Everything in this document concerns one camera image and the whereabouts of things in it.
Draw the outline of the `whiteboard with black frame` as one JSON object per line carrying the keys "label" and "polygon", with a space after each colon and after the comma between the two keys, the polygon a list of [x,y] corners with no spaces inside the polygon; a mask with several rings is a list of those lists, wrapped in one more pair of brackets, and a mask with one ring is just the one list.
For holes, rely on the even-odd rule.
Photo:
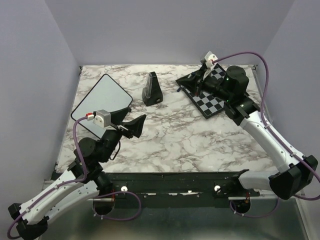
{"label": "whiteboard with black frame", "polygon": [[[113,112],[129,107],[132,103],[132,96],[121,87],[110,75],[104,74],[92,87],[89,92],[80,97],[80,103],[75,105],[71,112],[71,118],[76,121],[87,113],[98,110]],[[77,125],[77,137],[79,140],[85,137],[100,139],[105,129],[97,126],[92,121],[83,120]]]}

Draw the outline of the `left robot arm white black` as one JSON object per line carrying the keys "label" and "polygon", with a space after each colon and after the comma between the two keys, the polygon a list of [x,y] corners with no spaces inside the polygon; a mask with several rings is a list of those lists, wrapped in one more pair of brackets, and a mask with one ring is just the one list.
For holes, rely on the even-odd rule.
{"label": "left robot arm white black", "polygon": [[[64,207],[58,207],[68,195],[80,188],[86,188],[88,197],[107,197],[112,192],[112,183],[103,171],[101,163],[114,160],[120,151],[121,138],[140,138],[146,115],[125,122],[129,107],[108,112],[97,110],[89,112],[75,121],[72,127],[75,144],[74,161],[56,181],[45,190],[24,203],[13,203],[8,207],[13,223],[7,230],[10,240],[22,238],[34,240],[47,229],[53,216],[49,213],[61,213]],[[91,121],[104,130],[99,140],[90,137],[77,139],[77,125],[82,121]]]}

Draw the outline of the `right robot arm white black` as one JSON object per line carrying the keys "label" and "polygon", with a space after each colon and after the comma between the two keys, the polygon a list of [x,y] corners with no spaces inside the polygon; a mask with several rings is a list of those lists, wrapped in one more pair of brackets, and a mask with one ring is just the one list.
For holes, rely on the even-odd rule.
{"label": "right robot arm white black", "polygon": [[223,80],[218,80],[201,67],[176,82],[194,95],[206,92],[222,100],[226,115],[256,140],[276,166],[277,173],[242,172],[230,183],[234,195],[259,189],[272,191],[282,200],[288,200],[311,183],[318,166],[317,159],[298,151],[266,121],[262,108],[247,93],[249,78],[243,68],[232,65],[227,68]]}

